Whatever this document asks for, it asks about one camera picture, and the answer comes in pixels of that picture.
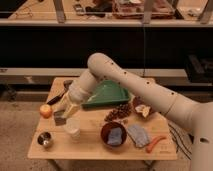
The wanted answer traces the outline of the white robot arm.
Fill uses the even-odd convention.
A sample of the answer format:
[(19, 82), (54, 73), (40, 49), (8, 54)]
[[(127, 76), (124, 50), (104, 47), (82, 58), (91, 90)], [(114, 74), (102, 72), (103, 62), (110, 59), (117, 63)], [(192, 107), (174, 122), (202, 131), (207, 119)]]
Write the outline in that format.
[(64, 111), (64, 118), (77, 112), (101, 81), (112, 80), (194, 136), (190, 171), (213, 171), (213, 102), (200, 103), (150, 82), (103, 53), (90, 55), (87, 66), (56, 106), (57, 111)]

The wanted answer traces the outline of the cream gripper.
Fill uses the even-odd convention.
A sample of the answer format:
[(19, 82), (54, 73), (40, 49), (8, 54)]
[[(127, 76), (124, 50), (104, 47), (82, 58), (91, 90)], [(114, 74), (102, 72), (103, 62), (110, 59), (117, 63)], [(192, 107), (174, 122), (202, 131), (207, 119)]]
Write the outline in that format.
[(62, 118), (69, 118), (80, 109), (80, 104), (75, 102), (69, 95), (65, 93), (62, 99), (56, 104), (55, 111), (62, 111)]

